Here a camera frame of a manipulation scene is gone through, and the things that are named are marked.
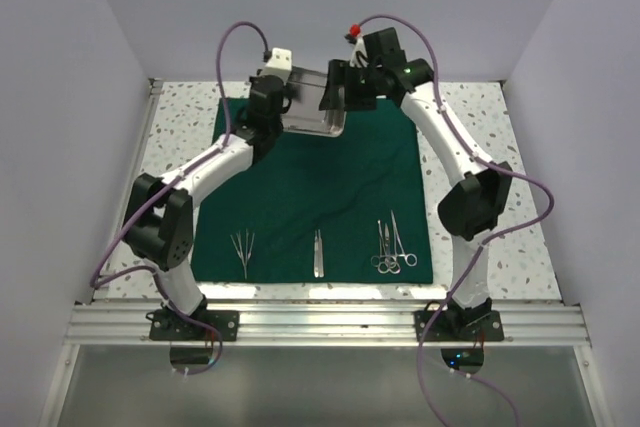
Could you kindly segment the stainless steel tray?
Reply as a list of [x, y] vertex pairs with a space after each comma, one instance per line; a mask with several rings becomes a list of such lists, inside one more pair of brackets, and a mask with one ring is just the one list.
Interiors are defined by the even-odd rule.
[[294, 134], [339, 137], [345, 127], [343, 110], [321, 110], [327, 75], [294, 66], [288, 80], [291, 105], [282, 115], [284, 131]]

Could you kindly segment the green surgical cloth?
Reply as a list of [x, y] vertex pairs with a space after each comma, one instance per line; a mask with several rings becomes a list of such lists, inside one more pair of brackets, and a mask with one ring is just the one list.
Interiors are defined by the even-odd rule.
[[[377, 221], [394, 211], [402, 243], [418, 263], [397, 259], [397, 275], [381, 274]], [[230, 235], [255, 234], [248, 279]], [[191, 268], [199, 282], [314, 281], [314, 232], [320, 229], [324, 281], [430, 284], [433, 267], [414, 124], [381, 100], [350, 113], [336, 138], [282, 134], [266, 158], [210, 194], [200, 205]]]

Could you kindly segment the steel scalpel handle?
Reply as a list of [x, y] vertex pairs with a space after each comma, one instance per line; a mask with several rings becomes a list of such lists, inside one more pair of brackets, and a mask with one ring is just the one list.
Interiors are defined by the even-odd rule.
[[319, 234], [318, 234], [318, 230], [316, 229], [314, 232], [314, 257], [313, 257], [313, 274], [314, 274], [314, 278], [319, 278], [319, 274], [320, 274], [320, 268], [319, 268], [319, 253], [320, 253], [320, 246], [319, 246]]
[[322, 233], [321, 230], [318, 229], [318, 234], [319, 234], [319, 246], [320, 246], [320, 253], [319, 253], [319, 268], [320, 268], [320, 276], [319, 278], [323, 278], [324, 277], [324, 250], [323, 250], [323, 239], [322, 239]]

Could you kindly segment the steel forceps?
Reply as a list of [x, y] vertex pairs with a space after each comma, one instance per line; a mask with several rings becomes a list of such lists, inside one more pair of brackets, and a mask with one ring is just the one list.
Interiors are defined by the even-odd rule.
[[242, 249], [242, 263], [243, 263], [243, 275], [244, 279], [248, 279], [248, 266], [252, 257], [253, 245], [255, 240], [255, 234], [248, 229], [245, 230], [244, 243], [241, 245]]
[[248, 278], [248, 250], [243, 246], [242, 235], [236, 232], [230, 235], [234, 250], [242, 265], [243, 278]]

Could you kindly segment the long steel hemostat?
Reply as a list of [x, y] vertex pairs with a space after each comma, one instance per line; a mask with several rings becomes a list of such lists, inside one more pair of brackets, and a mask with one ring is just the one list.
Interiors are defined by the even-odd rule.
[[391, 211], [391, 224], [394, 237], [394, 256], [397, 259], [402, 259], [404, 263], [409, 267], [416, 266], [418, 263], [418, 258], [414, 253], [408, 253], [405, 250], [394, 211]]

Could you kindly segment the small steel hemostat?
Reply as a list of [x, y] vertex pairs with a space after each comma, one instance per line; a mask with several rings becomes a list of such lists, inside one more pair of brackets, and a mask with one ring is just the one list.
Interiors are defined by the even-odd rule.
[[394, 266], [395, 262], [392, 259], [391, 255], [388, 253], [388, 246], [386, 242], [386, 237], [384, 235], [383, 224], [380, 220], [377, 221], [377, 229], [378, 229], [378, 254], [373, 255], [370, 259], [371, 265], [377, 269], [377, 271], [381, 274], [390, 273]]

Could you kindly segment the steel surgical scissors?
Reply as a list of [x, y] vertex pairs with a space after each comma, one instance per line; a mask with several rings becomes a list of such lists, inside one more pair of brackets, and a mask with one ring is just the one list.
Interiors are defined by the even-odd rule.
[[395, 266], [394, 266], [393, 270], [390, 273], [387, 273], [387, 274], [397, 275], [397, 274], [400, 273], [401, 267], [399, 265], [399, 262], [398, 262], [397, 258], [394, 256], [394, 254], [391, 251], [391, 235], [390, 235], [390, 231], [389, 231], [388, 225], [385, 224], [383, 226], [383, 229], [384, 229], [384, 235], [386, 237], [386, 242], [387, 242], [387, 246], [388, 246], [388, 253], [391, 255], [392, 259], [395, 262]]

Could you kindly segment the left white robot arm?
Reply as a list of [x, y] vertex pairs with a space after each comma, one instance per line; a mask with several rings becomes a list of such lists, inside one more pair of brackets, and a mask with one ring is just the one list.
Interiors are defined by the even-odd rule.
[[283, 133], [288, 73], [262, 71], [250, 80], [245, 106], [234, 114], [221, 92], [225, 129], [211, 147], [161, 176], [133, 183], [122, 240], [153, 264], [158, 291], [175, 312], [172, 326], [185, 339], [201, 337], [208, 316], [188, 257], [194, 241], [194, 210], [224, 183], [260, 162]]

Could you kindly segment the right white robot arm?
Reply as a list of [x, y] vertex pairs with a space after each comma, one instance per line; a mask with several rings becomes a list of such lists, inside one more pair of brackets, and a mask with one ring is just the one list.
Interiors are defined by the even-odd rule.
[[441, 162], [450, 190], [438, 205], [452, 240], [453, 277], [439, 314], [424, 313], [426, 335], [468, 339], [492, 313], [487, 240], [504, 212], [510, 167], [494, 165], [439, 94], [437, 76], [423, 59], [397, 67], [334, 59], [328, 64], [323, 110], [373, 110], [392, 101], [426, 138]]

